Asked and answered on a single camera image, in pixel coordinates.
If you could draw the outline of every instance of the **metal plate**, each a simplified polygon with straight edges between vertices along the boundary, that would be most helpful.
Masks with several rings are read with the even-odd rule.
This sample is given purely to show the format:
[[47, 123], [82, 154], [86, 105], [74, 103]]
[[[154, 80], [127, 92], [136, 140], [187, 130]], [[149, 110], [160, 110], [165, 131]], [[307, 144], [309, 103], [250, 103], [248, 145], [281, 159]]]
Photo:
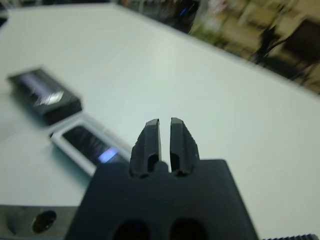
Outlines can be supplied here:
[[[62, 240], [77, 206], [0, 205], [0, 240]], [[48, 224], [48, 216], [55, 220]]]

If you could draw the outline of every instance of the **blurry background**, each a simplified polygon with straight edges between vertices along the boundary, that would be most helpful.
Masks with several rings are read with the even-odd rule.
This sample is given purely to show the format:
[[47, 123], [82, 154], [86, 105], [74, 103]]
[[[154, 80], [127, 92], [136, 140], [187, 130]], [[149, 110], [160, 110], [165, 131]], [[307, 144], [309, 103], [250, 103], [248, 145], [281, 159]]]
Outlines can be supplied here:
[[[320, 0], [106, 0], [320, 93]], [[0, 0], [4, 8], [103, 0]]]

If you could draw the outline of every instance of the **silver phone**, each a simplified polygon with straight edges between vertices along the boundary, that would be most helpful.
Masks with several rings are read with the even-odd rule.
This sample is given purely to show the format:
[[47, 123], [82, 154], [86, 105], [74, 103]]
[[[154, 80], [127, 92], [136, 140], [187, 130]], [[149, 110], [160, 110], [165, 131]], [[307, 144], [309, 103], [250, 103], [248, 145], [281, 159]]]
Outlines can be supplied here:
[[131, 147], [85, 113], [59, 123], [50, 138], [90, 176], [100, 164], [130, 161]]

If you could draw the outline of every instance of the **table surface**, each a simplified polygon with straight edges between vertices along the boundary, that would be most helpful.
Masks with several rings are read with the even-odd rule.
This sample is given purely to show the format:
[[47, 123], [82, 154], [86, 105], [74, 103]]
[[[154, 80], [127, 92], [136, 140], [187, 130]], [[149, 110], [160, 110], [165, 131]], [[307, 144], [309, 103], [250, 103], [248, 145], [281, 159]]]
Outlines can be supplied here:
[[0, 204], [76, 206], [89, 178], [6, 76], [45, 66], [133, 146], [184, 120], [202, 159], [226, 159], [261, 238], [320, 234], [320, 100], [276, 74], [115, 5], [13, 10], [0, 31]]

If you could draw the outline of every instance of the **phone screen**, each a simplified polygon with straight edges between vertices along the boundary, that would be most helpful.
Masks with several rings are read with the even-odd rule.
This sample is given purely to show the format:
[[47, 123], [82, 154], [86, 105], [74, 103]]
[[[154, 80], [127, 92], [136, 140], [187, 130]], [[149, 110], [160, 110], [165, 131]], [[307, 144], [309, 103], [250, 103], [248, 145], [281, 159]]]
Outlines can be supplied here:
[[105, 144], [83, 126], [76, 126], [62, 135], [94, 165], [127, 162], [112, 146]]

